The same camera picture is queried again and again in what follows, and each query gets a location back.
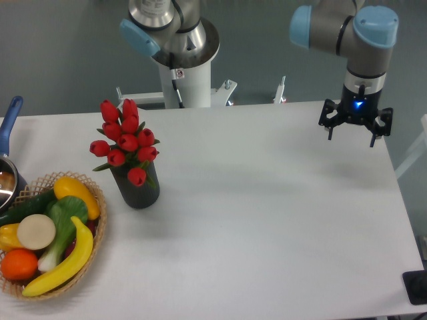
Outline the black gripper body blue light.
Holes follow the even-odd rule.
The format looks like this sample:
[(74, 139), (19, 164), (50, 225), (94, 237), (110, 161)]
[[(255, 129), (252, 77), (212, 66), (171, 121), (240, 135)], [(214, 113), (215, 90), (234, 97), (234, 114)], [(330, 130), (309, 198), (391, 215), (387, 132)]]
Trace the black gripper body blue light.
[(382, 91), (367, 94), (367, 88), (353, 92), (345, 85), (342, 89), (341, 101), (338, 104), (338, 119), (355, 125), (373, 125), (378, 116), (378, 104)]

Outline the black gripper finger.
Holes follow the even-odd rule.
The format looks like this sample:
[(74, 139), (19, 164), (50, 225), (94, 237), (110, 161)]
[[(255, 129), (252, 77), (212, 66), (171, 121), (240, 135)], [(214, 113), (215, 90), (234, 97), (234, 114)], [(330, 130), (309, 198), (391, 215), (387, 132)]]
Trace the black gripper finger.
[(393, 121), (393, 108), (375, 110), (373, 114), (366, 118), (365, 127), (372, 134), (370, 147), (381, 137), (390, 136)]
[(344, 122), (344, 109), (341, 103), (330, 99), (324, 101), (318, 124), (328, 132), (328, 140), (332, 139), (333, 130)]

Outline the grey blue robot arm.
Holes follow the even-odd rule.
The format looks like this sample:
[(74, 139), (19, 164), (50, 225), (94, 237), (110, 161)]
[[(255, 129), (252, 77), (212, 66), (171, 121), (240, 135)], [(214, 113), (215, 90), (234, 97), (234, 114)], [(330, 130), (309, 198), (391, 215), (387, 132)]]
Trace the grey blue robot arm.
[(300, 6), (290, 21), (290, 41), (347, 60), (340, 101), (324, 101), (319, 125), (329, 134), (343, 123), (365, 127), (371, 144), (391, 133), (393, 109), (378, 104), (399, 26), (398, 15), (363, 1), (320, 1)]

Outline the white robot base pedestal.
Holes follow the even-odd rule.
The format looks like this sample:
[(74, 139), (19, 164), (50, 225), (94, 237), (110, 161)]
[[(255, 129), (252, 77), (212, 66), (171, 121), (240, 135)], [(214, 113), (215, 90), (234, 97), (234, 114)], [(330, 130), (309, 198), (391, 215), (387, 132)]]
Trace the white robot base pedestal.
[(121, 36), (157, 64), (165, 107), (211, 105), (211, 62), (220, 48), (217, 29), (201, 16), (200, 1), (130, 1)]

